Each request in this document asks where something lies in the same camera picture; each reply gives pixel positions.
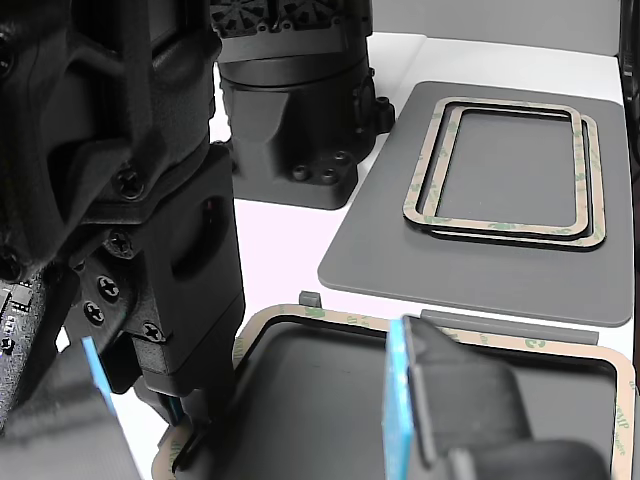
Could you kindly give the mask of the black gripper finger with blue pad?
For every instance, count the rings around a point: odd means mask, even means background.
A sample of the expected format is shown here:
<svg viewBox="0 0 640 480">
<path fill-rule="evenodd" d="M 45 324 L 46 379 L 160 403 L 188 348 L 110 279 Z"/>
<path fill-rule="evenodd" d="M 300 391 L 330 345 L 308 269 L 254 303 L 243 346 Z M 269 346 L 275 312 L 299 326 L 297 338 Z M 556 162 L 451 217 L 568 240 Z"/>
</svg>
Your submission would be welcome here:
<svg viewBox="0 0 640 480">
<path fill-rule="evenodd" d="M 386 335 L 388 479 L 608 479 L 591 446 L 534 438 L 511 368 L 425 320 Z"/>
<path fill-rule="evenodd" d="M 59 353 L 1 437 L 3 479 L 138 479 L 94 341 Z"/>
</svg>

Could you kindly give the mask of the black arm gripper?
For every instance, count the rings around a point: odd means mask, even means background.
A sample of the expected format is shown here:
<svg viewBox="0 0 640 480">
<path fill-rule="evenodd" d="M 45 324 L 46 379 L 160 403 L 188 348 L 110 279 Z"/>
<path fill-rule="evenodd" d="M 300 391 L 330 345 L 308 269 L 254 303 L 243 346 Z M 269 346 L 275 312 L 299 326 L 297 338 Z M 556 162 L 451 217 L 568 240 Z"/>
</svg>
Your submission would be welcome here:
<svg viewBox="0 0 640 480">
<path fill-rule="evenodd" d="M 114 225 L 93 242 L 79 272 L 73 336 L 111 351 L 139 400 L 167 424 L 178 395 L 194 424 L 209 424 L 235 392 L 231 343 L 244 297 L 227 149 L 139 225 Z"/>
</svg>

